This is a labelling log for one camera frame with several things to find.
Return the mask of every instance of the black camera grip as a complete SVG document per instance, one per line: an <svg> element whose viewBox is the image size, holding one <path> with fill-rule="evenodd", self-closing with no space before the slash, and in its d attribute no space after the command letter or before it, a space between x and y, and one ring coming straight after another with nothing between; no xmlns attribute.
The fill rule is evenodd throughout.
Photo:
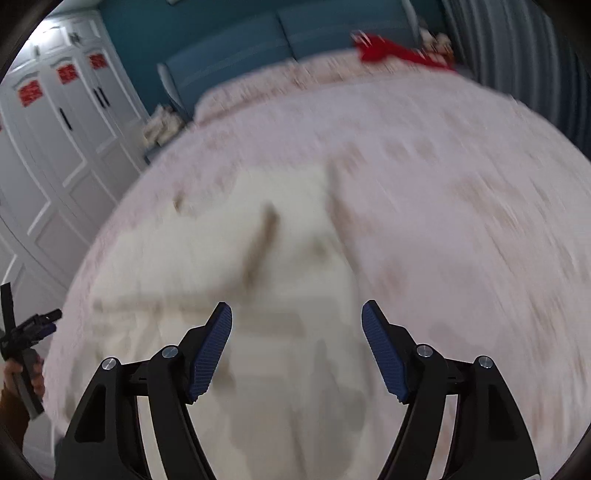
<svg viewBox="0 0 591 480"><path fill-rule="evenodd" d="M14 358L22 365L22 373L13 374L14 383L31 420L36 419L45 411L41 399L35 393L33 385L31 385L31 380L35 377L33 366L37 363L37 357L35 350L27 348Z"/></svg>

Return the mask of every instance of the metal screw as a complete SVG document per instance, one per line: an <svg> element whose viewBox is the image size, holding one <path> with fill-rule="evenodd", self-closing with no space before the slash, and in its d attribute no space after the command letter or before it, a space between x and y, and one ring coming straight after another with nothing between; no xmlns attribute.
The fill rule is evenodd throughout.
<svg viewBox="0 0 591 480"><path fill-rule="evenodd" d="M103 370L111 370L113 367L115 367L115 365L117 365L117 360L114 358L107 358L103 360L101 367Z"/></svg>
<svg viewBox="0 0 591 480"><path fill-rule="evenodd" d="M486 355L482 355L479 359L478 359L478 363L480 364L481 367L484 368L492 368L492 366L495 364L492 361L492 358L486 356Z"/></svg>
<svg viewBox="0 0 591 480"><path fill-rule="evenodd" d="M419 356L429 358L433 354L433 349L428 345L419 345L417 347L417 353Z"/></svg>
<svg viewBox="0 0 591 480"><path fill-rule="evenodd" d="M162 356L164 358L174 358L177 356L178 348L175 346L168 346L164 350L162 350Z"/></svg>

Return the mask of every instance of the hand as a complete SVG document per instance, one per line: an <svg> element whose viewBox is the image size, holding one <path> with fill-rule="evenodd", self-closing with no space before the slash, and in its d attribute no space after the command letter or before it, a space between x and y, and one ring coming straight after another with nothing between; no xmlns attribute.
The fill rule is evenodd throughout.
<svg viewBox="0 0 591 480"><path fill-rule="evenodd" d="M33 366L33 374L31 379L31 385L33 386L34 392L40 397L43 398L45 394L45 379L43 378L42 372L43 371L43 360L41 357L37 357L37 362ZM22 372L22 365L14 361L12 358L9 358L8 361L4 364L4 385L6 389L12 393L14 396L19 397L17 386L14 383L14 379L12 378L13 374L19 374Z"/></svg>

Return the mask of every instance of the cabinet door handle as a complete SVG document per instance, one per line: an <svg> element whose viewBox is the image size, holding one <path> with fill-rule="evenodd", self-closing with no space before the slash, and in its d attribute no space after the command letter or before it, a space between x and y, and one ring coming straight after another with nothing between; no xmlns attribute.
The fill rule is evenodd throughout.
<svg viewBox="0 0 591 480"><path fill-rule="evenodd" d="M103 100L100 99L99 94L96 93L96 90L92 89L92 91L95 93L95 97L99 101L100 106L104 109L105 108L105 104L103 103Z"/></svg>
<svg viewBox="0 0 591 480"><path fill-rule="evenodd" d="M103 92L103 89L99 87L99 92L100 94L103 96L103 98L105 99L105 103L107 104L107 106L111 106L111 104L109 103L109 100L107 99L107 96L105 95L105 93Z"/></svg>
<svg viewBox="0 0 591 480"><path fill-rule="evenodd" d="M61 113L61 117L64 119L64 122L66 123L68 129L70 130L70 132L72 132L72 130L74 130L74 129L70 125L70 122L68 121L68 117L64 113L64 110L62 110L61 108L60 108L60 113Z"/></svg>

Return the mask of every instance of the red cloth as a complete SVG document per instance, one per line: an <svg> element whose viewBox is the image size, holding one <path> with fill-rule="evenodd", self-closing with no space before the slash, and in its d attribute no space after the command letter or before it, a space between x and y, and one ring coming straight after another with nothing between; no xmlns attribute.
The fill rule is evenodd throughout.
<svg viewBox="0 0 591 480"><path fill-rule="evenodd" d="M416 51L398 45L387 38L380 37L379 35L356 35L353 38L353 42L361 53L361 61L383 61L388 55L393 55L401 60L411 61L413 63L418 63L419 65L425 65L426 67L454 71L449 65L443 65L429 57L423 57Z"/></svg>

